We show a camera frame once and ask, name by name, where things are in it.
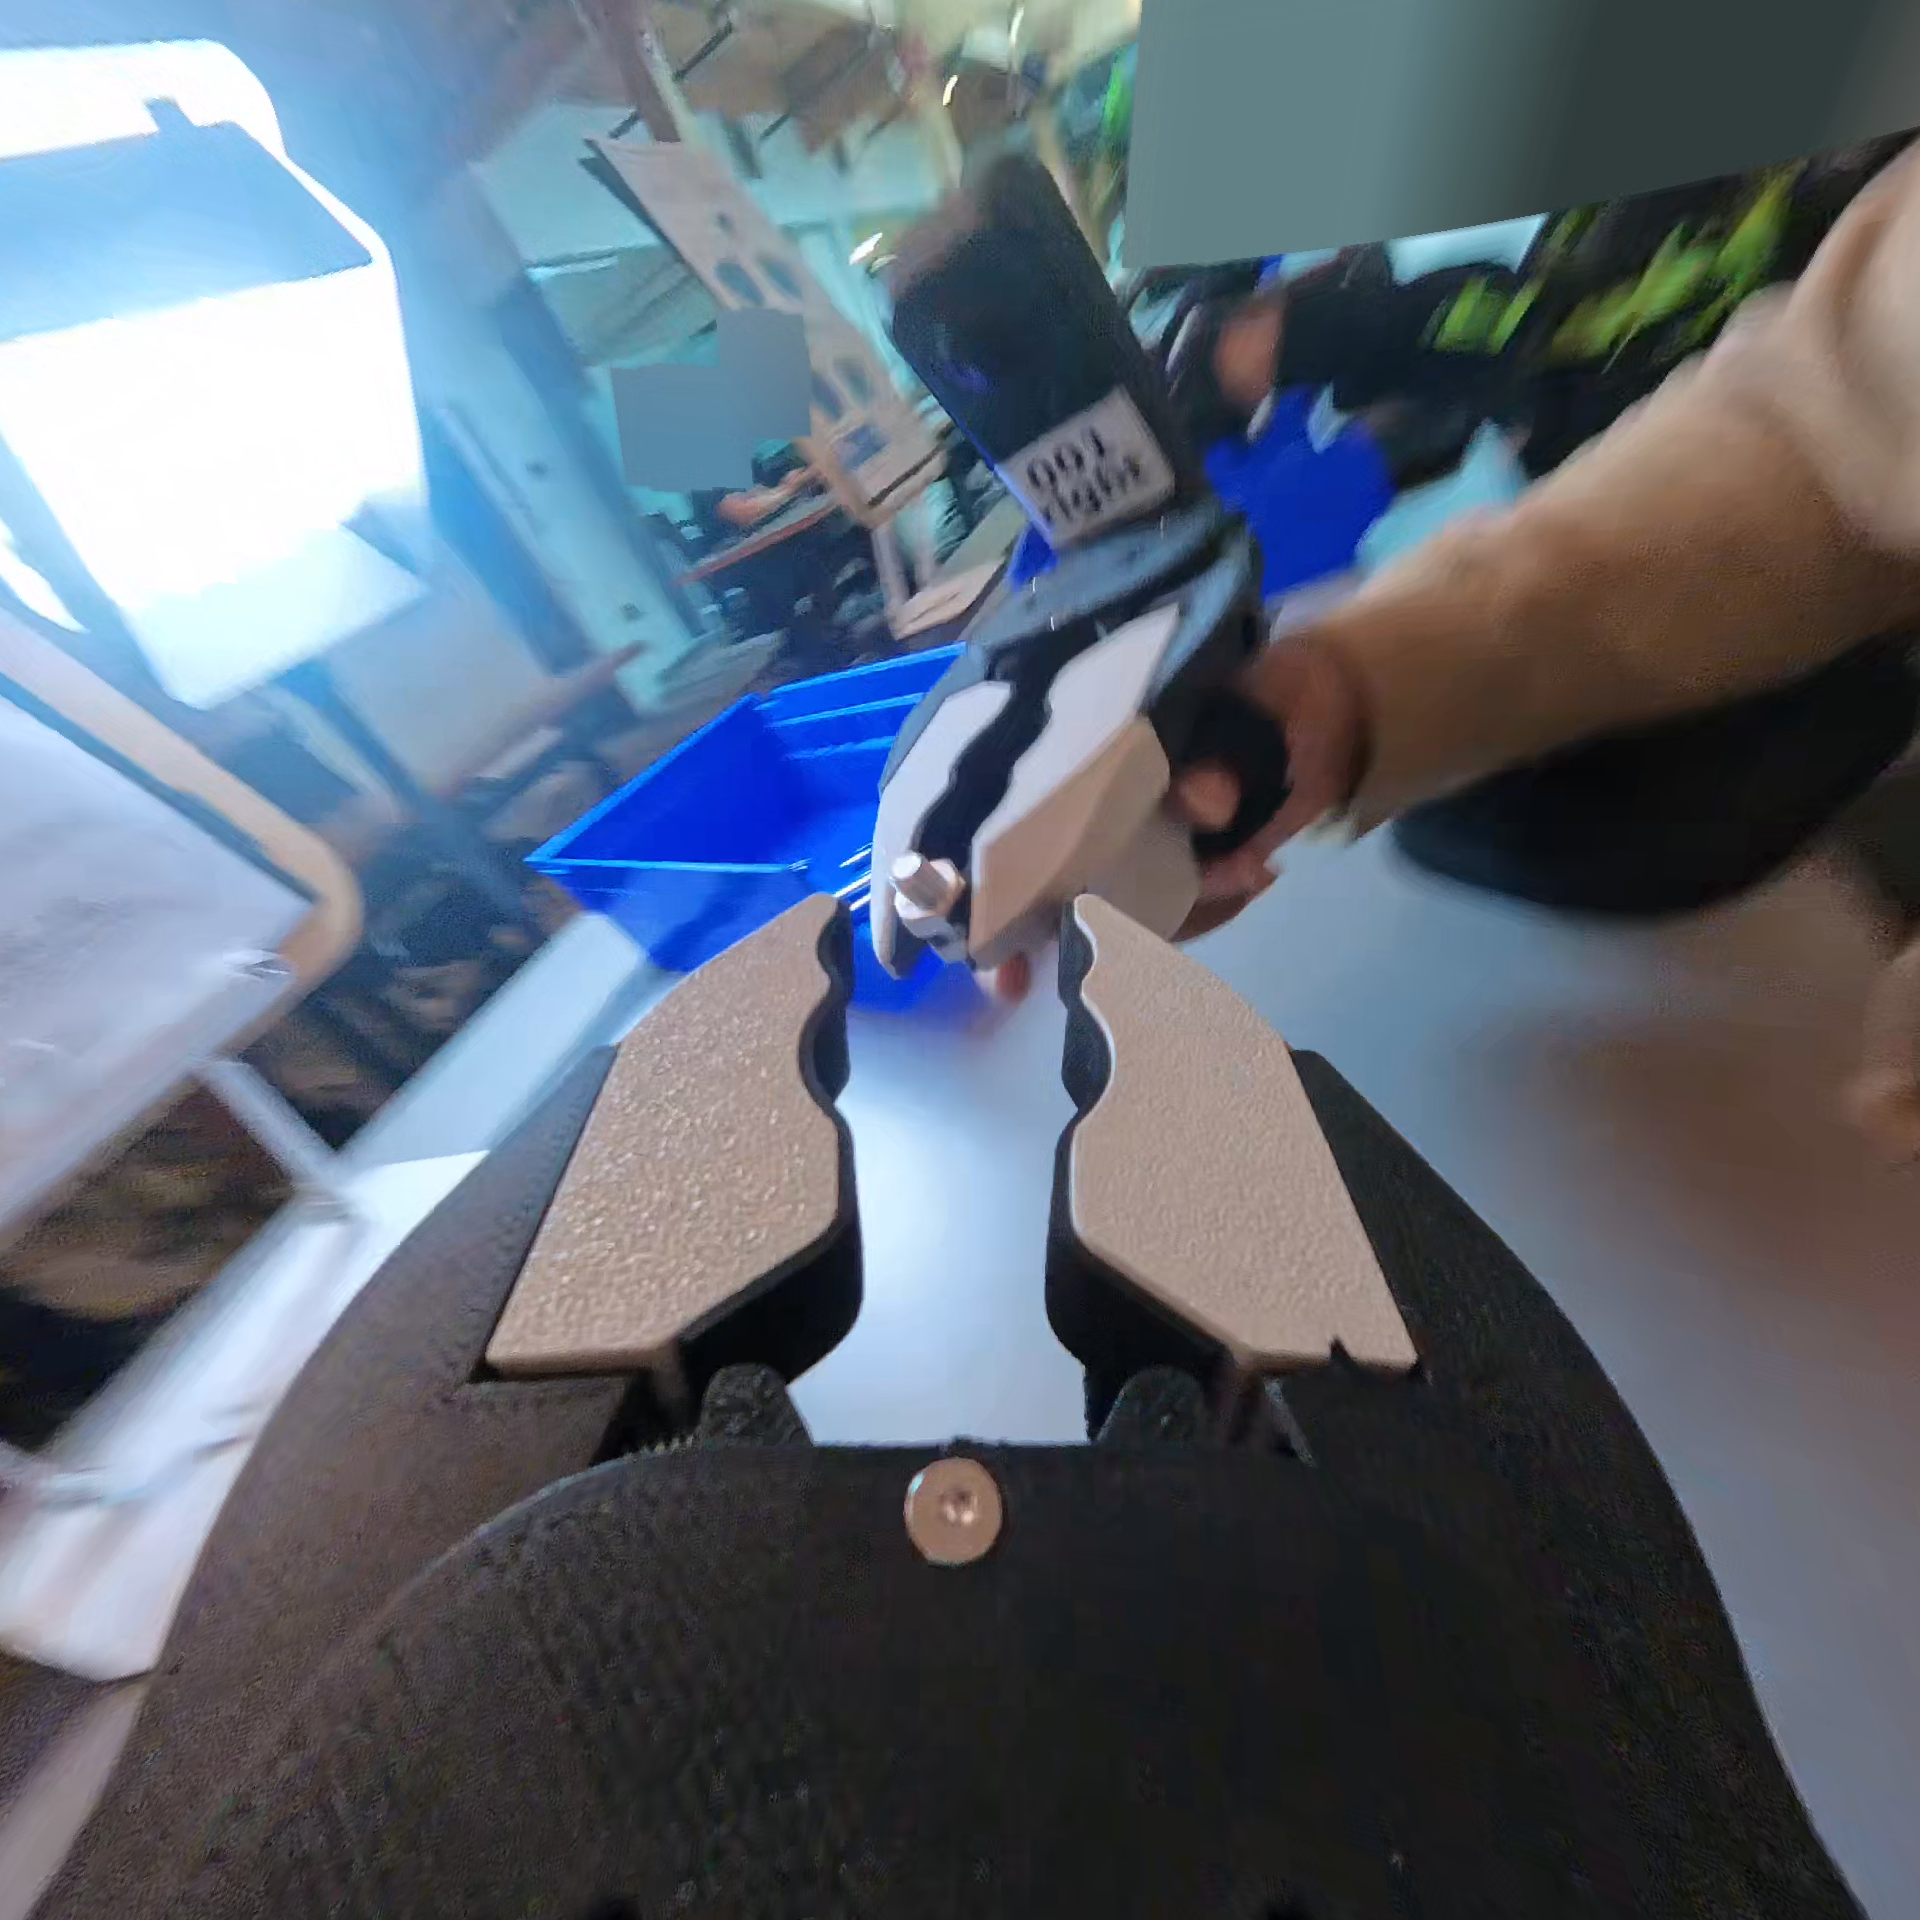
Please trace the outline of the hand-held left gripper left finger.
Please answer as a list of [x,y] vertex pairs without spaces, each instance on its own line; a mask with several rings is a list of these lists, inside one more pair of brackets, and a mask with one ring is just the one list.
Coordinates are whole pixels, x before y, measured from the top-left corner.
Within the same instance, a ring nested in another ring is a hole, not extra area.
[[686,973],[617,1044],[484,1351],[499,1380],[700,1398],[800,1380],[853,1331],[853,926],[806,895]]

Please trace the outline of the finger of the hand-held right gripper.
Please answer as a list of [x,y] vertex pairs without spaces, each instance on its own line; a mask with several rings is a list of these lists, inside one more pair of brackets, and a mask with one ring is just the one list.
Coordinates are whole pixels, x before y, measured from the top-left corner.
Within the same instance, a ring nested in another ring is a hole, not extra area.
[[871,835],[871,894],[889,900],[895,863],[915,852],[965,877],[974,842],[1004,797],[1024,725],[1014,683],[985,656],[960,652],[907,715],[880,779]]
[[1039,739],[974,832],[968,963],[1045,946],[1078,895],[1158,938],[1185,920],[1185,827],[1163,808],[1171,765],[1145,715],[1176,627],[1174,613],[1141,614],[1056,674]]

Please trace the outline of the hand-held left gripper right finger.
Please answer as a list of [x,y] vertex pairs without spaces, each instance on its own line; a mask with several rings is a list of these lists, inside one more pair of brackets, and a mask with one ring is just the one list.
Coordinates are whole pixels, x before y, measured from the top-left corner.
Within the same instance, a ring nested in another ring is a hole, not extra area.
[[1269,1380],[1422,1360],[1289,1044],[1094,895],[1063,911],[1072,1118],[1048,1200],[1048,1325],[1087,1423],[1163,1370],[1239,1426]]

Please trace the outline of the blue plastic bin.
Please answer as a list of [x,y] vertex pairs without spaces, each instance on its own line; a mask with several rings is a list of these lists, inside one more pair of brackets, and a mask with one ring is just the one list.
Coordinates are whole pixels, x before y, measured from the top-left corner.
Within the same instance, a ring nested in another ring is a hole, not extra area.
[[619,926],[665,973],[688,973],[814,894],[849,914],[853,1002],[899,1015],[939,959],[889,976],[872,951],[869,876],[880,773],[957,645],[748,695],[697,726],[525,863]]
[[1249,429],[1207,447],[1205,469],[1256,542],[1265,603],[1351,574],[1399,491],[1369,426],[1313,389],[1279,389]]

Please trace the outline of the white tablet stand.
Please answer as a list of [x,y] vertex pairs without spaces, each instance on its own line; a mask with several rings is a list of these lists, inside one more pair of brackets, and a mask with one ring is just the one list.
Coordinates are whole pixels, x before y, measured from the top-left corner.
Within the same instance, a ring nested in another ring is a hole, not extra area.
[[205,1469],[244,1460],[375,1238],[350,1164],[256,1068],[217,1059],[198,1086],[291,1196],[46,1452],[5,1450],[5,1653],[35,1667],[94,1674],[63,1643],[94,1568]]

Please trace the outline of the person's right forearm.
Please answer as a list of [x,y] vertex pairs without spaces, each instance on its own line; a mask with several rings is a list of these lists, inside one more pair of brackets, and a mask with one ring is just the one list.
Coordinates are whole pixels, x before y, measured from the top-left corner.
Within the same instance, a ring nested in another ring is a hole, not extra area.
[[1309,819],[1376,824],[1475,776],[1773,688],[1915,627],[1917,174],[1896,158],[1798,280],[1508,512],[1309,629],[1363,759]]

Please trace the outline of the person's right hand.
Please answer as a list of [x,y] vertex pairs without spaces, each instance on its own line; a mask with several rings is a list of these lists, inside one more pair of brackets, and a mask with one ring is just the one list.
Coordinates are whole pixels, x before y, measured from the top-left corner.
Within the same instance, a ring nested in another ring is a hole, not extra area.
[[1277,876],[1279,847],[1342,812],[1369,756],[1369,698],[1357,667],[1336,650],[1336,613],[1277,623],[1239,674],[1239,693],[1284,734],[1287,797],[1241,847],[1205,863],[1176,944],[1233,920]]

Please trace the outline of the cardboard sign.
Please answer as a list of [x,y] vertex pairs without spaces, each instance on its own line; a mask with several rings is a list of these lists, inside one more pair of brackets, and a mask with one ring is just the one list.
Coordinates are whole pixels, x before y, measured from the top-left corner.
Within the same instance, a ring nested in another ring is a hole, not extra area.
[[625,480],[733,484],[758,447],[791,444],[857,523],[899,517],[937,477],[941,447],[792,237],[700,147],[597,138],[592,156],[716,304],[708,362],[608,373]]

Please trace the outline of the white instruction sheet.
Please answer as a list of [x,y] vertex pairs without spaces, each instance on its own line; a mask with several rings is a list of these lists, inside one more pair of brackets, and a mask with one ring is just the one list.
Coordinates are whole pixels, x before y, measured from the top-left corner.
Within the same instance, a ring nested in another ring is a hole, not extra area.
[[207,819],[1,707],[1,1218],[265,1015],[310,894]]

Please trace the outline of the person's beige hoodie torso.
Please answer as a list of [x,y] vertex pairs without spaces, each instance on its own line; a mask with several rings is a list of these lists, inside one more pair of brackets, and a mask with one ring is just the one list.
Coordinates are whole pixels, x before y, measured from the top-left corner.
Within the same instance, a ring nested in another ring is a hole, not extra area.
[[1876,1154],[1896,1166],[1917,1164],[1917,926],[1865,997],[1859,1059],[1843,1103]]

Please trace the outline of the studio softbox light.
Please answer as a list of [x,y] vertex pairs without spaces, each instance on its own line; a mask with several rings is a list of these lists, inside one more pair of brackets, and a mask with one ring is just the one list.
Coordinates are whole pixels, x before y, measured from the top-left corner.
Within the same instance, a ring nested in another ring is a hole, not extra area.
[[392,256],[211,38],[1,60],[5,453],[163,693],[225,703],[422,598]]

